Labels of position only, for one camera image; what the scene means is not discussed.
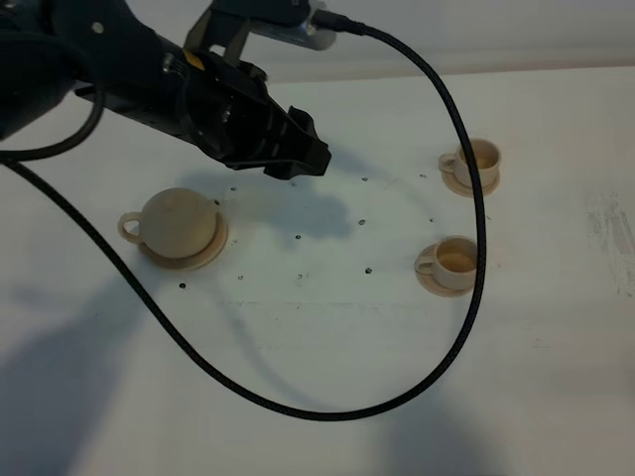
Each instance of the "black cable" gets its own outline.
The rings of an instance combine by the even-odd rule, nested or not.
[[[73,45],[47,35],[34,33],[0,34],[0,45],[12,43],[48,45],[61,50],[69,56],[74,63],[86,69],[86,73],[94,86],[95,95],[90,114],[83,125],[72,136],[61,142],[40,149],[31,149],[27,151],[0,151],[0,163],[5,163],[6,161],[28,162],[37,161],[39,159],[48,159],[77,147],[88,138],[92,131],[95,130],[106,104],[105,87],[99,79],[99,74],[97,73],[97,69],[93,64],[93,61],[91,61],[84,52]]]
[[[337,21],[341,21],[342,18],[337,16]],[[469,310],[467,313],[467,317],[465,318],[465,322],[463,327],[461,328],[456,340],[452,344],[451,348],[447,352],[446,356],[443,358],[441,363],[432,371],[432,373],[426,377],[422,382],[417,384],[415,387],[405,392],[402,395],[395,397],[388,402],[384,402],[382,404],[368,407],[366,409],[351,411],[351,412],[310,412],[301,409],[295,409],[293,407],[288,407],[286,405],[281,405],[271,400],[265,399],[244,387],[240,386],[236,382],[232,381],[220,371],[218,371],[214,366],[212,366],[209,362],[207,362],[196,350],[186,341],[186,339],[179,333],[179,331],[172,325],[170,320],[164,315],[161,309],[154,302],[152,297],[146,292],[141,283],[136,279],[136,277],[132,274],[132,272],[128,269],[126,264],[119,258],[119,256],[115,253],[115,251],[110,247],[110,245],[105,241],[105,239],[97,232],[97,230],[84,218],[79,211],[74,208],[63,196],[61,196],[52,186],[50,186],[46,181],[36,175],[33,171],[26,168],[22,164],[19,164],[16,161],[3,161],[4,165],[11,169],[13,172],[18,174],[20,177],[28,181],[35,188],[41,191],[46,197],[48,197],[53,203],[55,203],[66,215],[68,215],[87,235],[88,237],[97,245],[97,247],[106,255],[106,257],[110,260],[110,262],[115,266],[117,271],[121,273],[126,282],[130,285],[133,291],[139,296],[141,301],[146,305],[149,311],[153,313],[153,315],[157,318],[162,327],[168,332],[168,334],[174,339],[174,341],[181,347],[181,349],[186,352],[186,354],[193,360],[193,362],[207,375],[215,379],[218,383],[236,393],[237,395],[245,398],[246,400],[259,405],[265,409],[269,409],[273,412],[277,412],[279,414],[287,415],[289,417],[296,417],[302,419],[316,420],[316,421],[345,421],[352,419],[360,419],[366,417],[373,417],[379,414],[383,414],[390,410],[393,410],[407,402],[409,402],[414,397],[418,396],[421,392],[426,390],[430,385],[432,385],[451,365],[456,356],[458,355],[460,349],[462,348],[465,340],[471,330],[471,327],[474,323],[474,319],[476,317],[476,313],[478,311],[478,306],[480,304],[480,299],[483,292],[484,278],[485,278],[485,212],[483,205],[483,196],[482,196],[482,188],[480,184],[480,179],[478,175],[478,168],[476,167],[476,160],[474,158],[474,153],[471,148],[471,144],[469,143],[469,139],[467,138],[467,133],[465,132],[465,128],[462,124],[460,116],[456,111],[456,107],[451,99],[451,96],[447,92],[443,82],[437,76],[437,74],[432,70],[432,68],[419,57],[415,52],[410,50],[404,44],[394,39],[390,35],[387,35],[378,30],[372,29],[370,27],[366,27],[362,24],[357,24],[354,22],[350,22],[346,19],[346,22],[343,23],[343,26],[349,28],[351,33],[355,33],[357,35],[368,35],[378,40],[387,43],[388,45],[396,48],[401,53],[406,55],[412,62],[414,62],[433,82],[437,91],[440,93],[442,100],[444,101],[445,106],[452,118],[452,122],[458,134],[458,138],[460,140],[461,145],[463,146],[463,150],[465,153],[465,157],[467,160],[467,165],[470,172],[470,177],[472,180],[472,186],[474,190],[474,206],[476,210],[476,233],[477,233],[477,243],[478,243],[478,260],[476,267],[476,282],[474,285],[474,292],[472,295],[472,300],[469,306]],[[338,26],[328,26],[325,23],[322,23],[321,26],[328,28],[339,28]]]

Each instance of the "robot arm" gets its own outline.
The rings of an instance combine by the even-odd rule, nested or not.
[[[323,50],[310,0],[215,0],[182,49],[140,23],[125,0],[0,0],[0,33],[39,33],[87,53],[106,85],[106,107],[198,146],[234,170],[276,179],[322,176],[328,145],[313,119],[274,102],[267,75],[240,60],[249,33]],[[223,56],[209,49],[225,47]],[[53,48],[0,47],[0,140],[57,106],[72,89],[91,100],[89,78]]]

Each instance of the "cable connector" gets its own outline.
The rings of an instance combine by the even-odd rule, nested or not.
[[[364,36],[363,29],[366,26],[363,23],[354,22],[344,15],[338,15],[328,10],[316,10],[311,21],[319,29],[352,33],[360,37]]]

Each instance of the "white tabletop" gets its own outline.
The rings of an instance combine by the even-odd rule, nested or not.
[[[2,171],[0,474],[632,474],[635,68],[447,84],[470,134],[503,153],[484,299],[447,374],[368,420],[292,419],[226,391],[68,218]],[[428,294],[413,272],[426,246],[474,235],[471,201],[438,172],[456,137],[422,78],[271,94],[315,118],[333,153],[324,178],[234,173],[111,113],[31,167],[239,383],[310,410],[378,403],[438,364],[469,301]],[[87,109],[70,99],[10,146],[60,139]],[[154,268],[116,232],[170,186],[223,200],[229,221],[225,251],[193,273]]]

